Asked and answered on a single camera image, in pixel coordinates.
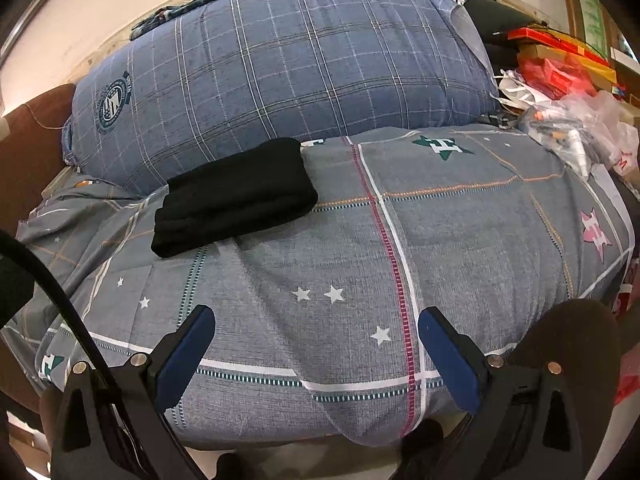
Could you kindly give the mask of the black pants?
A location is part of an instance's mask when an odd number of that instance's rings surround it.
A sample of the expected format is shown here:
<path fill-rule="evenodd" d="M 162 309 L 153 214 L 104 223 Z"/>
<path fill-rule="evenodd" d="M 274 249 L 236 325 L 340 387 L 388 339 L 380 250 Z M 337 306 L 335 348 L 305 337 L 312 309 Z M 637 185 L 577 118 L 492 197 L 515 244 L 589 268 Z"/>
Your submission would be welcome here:
<path fill-rule="evenodd" d="M 318 202 L 302 144 L 267 141 L 168 180 L 154 217 L 152 252 L 170 258 L 303 217 Z"/>

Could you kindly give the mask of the dark clothing behind pillow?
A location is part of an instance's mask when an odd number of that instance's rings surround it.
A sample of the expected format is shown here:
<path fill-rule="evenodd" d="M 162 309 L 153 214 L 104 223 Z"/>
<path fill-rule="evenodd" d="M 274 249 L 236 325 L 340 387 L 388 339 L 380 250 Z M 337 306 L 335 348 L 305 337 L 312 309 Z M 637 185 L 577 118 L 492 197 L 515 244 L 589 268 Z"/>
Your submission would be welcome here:
<path fill-rule="evenodd" d="M 151 30 L 170 22 L 175 18 L 180 18 L 180 16 L 183 16 L 184 14 L 215 1 L 219 0 L 190 0 L 177 4 L 176 6 L 162 6 L 146 18 L 142 18 L 142 20 L 138 21 L 131 27 L 129 40 L 134 41 Z"/>

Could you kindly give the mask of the grey star patterned bedsheet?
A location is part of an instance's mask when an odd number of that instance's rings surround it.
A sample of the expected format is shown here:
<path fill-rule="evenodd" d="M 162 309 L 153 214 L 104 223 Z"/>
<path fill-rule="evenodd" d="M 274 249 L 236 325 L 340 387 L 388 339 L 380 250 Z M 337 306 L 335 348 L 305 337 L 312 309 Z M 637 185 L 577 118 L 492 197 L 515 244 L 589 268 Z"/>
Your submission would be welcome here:
<path fill-rule="evenodd" d="M 384 128 L 302 155 L 310 214 L 180 256 L 151 249 L 165 190 L 84 174 L 18 227 L 107 363 L 213 309 L 215 337 L 166 414 L 192 448 L 396 441 L 454 408 L 416 333 L 423 309 L 505 354 L 555 304 L 602 297 L 634 252 L 608 172 L 582 179 L 524 133 Z"/>

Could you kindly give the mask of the brown wooden headboard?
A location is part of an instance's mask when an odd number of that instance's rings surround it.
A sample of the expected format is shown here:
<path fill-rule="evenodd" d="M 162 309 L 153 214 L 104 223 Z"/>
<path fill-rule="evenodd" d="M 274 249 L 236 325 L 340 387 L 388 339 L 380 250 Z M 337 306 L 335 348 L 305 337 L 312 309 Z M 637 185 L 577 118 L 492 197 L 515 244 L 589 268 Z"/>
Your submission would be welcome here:
<path fill-rule="evenodd" d="M 75 90 L 74 84 L 62 84 L 1 117 L 1 229 L 10 235 L 65 167 L 62 128 Z"/>

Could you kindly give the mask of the clear plastic bags clutter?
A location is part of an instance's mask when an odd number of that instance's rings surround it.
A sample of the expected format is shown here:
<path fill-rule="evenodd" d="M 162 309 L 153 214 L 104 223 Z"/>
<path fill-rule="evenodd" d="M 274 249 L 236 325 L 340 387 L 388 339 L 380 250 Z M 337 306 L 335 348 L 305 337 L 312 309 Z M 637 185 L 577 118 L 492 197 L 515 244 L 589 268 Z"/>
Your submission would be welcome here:
<path fill-rule="evenodd" d="M 629 180 L 639 173 L 639 111 L 604 90 L 553 101 L 513 70 L 498 77 L 503 106 L 521 111 L 515 125 L 586 180 L 597 164 Z"/>

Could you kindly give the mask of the red boxes pile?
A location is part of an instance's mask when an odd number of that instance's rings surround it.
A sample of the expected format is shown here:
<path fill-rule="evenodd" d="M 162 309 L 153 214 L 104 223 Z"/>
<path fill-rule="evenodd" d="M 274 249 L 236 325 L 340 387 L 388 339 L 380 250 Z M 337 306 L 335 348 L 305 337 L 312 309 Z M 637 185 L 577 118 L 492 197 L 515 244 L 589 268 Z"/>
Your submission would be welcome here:
<path fill-rule="evenodd" d="M 614 68 L 582 40 L 541 26 L 509 30 L 506 40 L 518 47 L 518 73 L 525 83 L 550 99 L 595 96 L 618 85 Z"/>

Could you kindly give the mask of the black bag behind pillow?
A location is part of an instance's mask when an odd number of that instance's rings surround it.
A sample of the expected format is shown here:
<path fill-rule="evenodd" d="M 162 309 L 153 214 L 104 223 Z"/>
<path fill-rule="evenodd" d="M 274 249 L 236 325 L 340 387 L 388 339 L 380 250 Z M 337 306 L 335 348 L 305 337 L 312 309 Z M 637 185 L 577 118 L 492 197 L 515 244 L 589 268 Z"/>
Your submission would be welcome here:
<path fill-rule="evenodd" d="M 495 75 L 518 67 L 518 44 L 508 38 L 514 29 L 539 25 L 540 21 L 495 0 L 466 0 L 463 5 L 483 41 Z"/>

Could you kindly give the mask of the blue plaid pillow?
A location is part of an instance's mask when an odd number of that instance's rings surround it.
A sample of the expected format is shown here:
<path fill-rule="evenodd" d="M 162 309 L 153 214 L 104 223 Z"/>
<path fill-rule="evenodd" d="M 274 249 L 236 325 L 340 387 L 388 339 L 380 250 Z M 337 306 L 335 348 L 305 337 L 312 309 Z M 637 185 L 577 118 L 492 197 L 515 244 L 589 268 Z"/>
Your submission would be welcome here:
<path fill-rule="evenodd" d="M 82 78 L 62 154 L 146 195 L 271 139 L 467 125 L 497 96 L 480 34 L 454 0 L 217 0 Z"/>

